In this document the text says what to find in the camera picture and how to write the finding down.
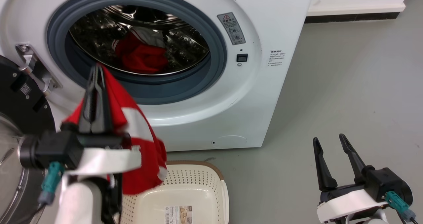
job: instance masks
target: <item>white plastic basket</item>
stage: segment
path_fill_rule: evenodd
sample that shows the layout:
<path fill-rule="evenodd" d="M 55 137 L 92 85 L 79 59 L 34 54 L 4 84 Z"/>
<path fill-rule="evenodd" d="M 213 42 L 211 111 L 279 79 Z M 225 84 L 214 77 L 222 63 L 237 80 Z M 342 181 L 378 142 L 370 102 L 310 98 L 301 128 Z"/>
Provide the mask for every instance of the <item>white plastic basket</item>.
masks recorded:
<path fill-rule="evenodd" d="M 192 217 L 181 219 L 182 224 L 228 224 L 228 188 L 216 167 L 201 161 L 169 161 L 167 168 L 160 186 L 124 195 L 121 224 L 179 224 L 170 215 L 182 217 L 182 206 L 192 207 Z"/>

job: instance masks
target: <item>basket handle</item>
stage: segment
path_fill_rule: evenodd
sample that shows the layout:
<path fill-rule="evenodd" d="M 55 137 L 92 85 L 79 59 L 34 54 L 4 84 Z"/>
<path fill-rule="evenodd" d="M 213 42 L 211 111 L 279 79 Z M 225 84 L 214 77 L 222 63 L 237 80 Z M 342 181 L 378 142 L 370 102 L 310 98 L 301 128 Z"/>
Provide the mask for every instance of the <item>basket handle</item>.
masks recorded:
<path fill-rule="evenodd" d="M 224 180 L 222 182 L 222 194 L 223 194 L 223 216 L 225 220 L 225 224 L 229 223 L 229 194 L 228 194 L 228 187 Z"/>

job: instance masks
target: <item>front-loading washing machine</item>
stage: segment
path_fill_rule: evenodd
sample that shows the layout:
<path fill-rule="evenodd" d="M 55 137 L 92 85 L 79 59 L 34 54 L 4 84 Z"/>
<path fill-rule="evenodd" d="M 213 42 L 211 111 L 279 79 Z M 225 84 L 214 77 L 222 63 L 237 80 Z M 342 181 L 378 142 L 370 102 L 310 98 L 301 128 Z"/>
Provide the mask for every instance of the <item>front-loading washing machine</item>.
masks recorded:
<path fill-rule="evenodd" d="M 0 55 L 36 81 L 56 127 L 103 63 L 168 151 L 260 147 L 309 2 L 0 0 Z M 114 43 L 134 28 L 160 35 L 165 68 L 122 64 Z M 35 91 L 15 86 L 24 97 Z"/>

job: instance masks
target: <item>metal hinge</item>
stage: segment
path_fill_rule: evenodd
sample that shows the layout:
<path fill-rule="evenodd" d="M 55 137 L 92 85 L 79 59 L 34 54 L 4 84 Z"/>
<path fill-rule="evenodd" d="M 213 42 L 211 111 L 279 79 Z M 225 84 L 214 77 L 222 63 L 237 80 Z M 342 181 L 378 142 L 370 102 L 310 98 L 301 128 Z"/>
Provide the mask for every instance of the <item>metal hinge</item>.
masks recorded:
<path fill-rule="evenodd" d="M 27 73 L 37 83 L 44 96 L 48 96 L 55 88 L 61 87 L 54 76 L 40 61 L 31 45 L 17 44 L 15 49 L 25 62 L 24 66 L 19 66 L 19 70 Z"/>

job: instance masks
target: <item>black baseboard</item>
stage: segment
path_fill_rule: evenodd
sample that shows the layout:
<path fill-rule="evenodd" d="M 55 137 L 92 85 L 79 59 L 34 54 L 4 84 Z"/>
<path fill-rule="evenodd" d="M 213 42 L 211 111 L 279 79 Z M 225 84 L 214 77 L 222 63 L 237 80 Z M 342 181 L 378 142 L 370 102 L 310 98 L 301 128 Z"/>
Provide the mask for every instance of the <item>black baseboard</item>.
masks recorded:
<path fill-rule="evenodd" d="M 400 12 L 382 12 L 382 13 L 363 13 L 363 14 L 346 14 L 346 15 L 308 16 L 305 18 L 304 23 L 352 22 L 352 21 L 396 19 L 399 13 Z"/>

